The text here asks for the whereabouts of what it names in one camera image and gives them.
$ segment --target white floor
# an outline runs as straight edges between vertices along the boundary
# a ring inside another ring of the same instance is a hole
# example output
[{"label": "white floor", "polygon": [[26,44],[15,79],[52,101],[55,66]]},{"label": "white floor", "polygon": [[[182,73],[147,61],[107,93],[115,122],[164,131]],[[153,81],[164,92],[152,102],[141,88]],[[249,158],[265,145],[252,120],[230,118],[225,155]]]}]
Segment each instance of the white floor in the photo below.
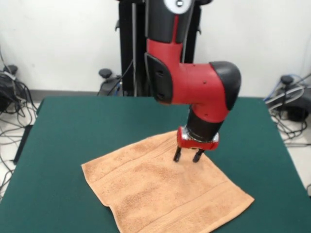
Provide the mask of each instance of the white floor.
[{"label": "white floor", "polygon": [[[8,114],[2,114],[1,118],[2,120],[9,121],[11,123],[19,125],[17,121],[16,115],[8,115]],[[29,124],[30,122],[30,116],[27,115],[26,118],[20,118],[21,123],[23,124]],[[300,127],[300,124],[296,124],[293,122],[286,122],[286,124],[293,129],[298,129]],[[293,142],[299,142],[299,143],[311,143],[311,117],[308,118],[308,124],[309,127],[303,132],[303,134],[293,140]],[[0,133],[9,129],[17,128],[14,125],[5,123],[0,121]],[[21,136],[23,135],[24,129],[19,129],[16,131],[8,132],[6,135],[12,136],[11,139],[6,137],[0,136],[0,153],[4,161],[6,161],[6,164],[9,166],[11,170],[15,169],[15,166],[13,162],[10,162],[10,160],[13,160],[19,145],[19,142],[10,144],[10,145],[4,145],[6,143],[11,143],[12,140],[20,140]],[[288,148],[288,151],[292,157],[292,160],[294,162],[294,165],[297,169],[297,172],[301,178],[301,181],[306,188],[308,185],[311,184],[311,146],[303,147],[303,148]],[[4,176],[7,173],[7,168],[4,166],[3,163],[0,161],[0,185],[3,182]],[[11,175],[8,174],[6,177],[6,180],[9,179]],[[0,199],[1,196],[4,195],[5,189],[7,185],[3,188],[3,190],[0,193]]]}]

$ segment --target table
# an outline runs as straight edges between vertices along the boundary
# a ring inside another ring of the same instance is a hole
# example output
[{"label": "table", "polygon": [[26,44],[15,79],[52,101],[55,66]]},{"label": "table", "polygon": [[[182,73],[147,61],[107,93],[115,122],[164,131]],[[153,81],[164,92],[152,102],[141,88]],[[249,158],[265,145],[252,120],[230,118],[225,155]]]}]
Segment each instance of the table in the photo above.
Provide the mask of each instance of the table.
[{"label": "table", "polygon": [[[186,123],[188,106],[152,98],[51,97],[40,106],[6,195],[1,233],[117,233],[81,164]],[[255,198],[217,233],[311,231],[311,200],[263,101],[240,98],[211,160]]]}]

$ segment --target orange towel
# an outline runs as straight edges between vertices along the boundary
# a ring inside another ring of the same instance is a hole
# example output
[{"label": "orange towel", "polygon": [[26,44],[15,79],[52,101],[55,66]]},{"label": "orange towel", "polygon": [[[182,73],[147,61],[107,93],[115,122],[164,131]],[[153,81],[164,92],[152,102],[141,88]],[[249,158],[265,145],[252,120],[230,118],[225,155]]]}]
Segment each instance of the orange towel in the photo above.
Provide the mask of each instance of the orange towel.
[{"label": "orange towel", "polygon": [[175,163],[176,146],[169,132],[82,165],[121,233],[207,233],[254,201],[206,156],[193,163],[194,150],[183,149]]}]

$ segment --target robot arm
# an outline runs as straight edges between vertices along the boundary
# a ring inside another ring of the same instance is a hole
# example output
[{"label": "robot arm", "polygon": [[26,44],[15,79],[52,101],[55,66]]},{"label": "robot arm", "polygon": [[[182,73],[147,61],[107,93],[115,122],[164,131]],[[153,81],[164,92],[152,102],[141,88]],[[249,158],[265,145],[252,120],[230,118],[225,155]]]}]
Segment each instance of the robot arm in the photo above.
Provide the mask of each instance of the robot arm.
[{"label": "robot arm", "polygon": [[180,62],[194,0],[146,0],[146,70],[156,101],[190,104],[185,127],[177,131],[178,162],[181,148],[204,150],[218,145],[218,131],[238,97],[241,75],[229,62]]}]

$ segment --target white wall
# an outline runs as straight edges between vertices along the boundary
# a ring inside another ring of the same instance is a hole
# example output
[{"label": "white wall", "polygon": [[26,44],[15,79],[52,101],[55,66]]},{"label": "white wall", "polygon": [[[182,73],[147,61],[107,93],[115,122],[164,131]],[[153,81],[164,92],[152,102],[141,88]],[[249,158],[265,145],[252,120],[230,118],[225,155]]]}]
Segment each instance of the white wall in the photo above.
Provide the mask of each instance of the white wall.
[{"label": "white wall", "polygon": [[[214,0],[195,60],[234,62],[241,95],[265,96],[280,75],[311,71],[310,9],[310,0]],[[117,19],[116,0],[2,0],[2,52],[31,89],[97,91],[100,68],[121,70]]]}]

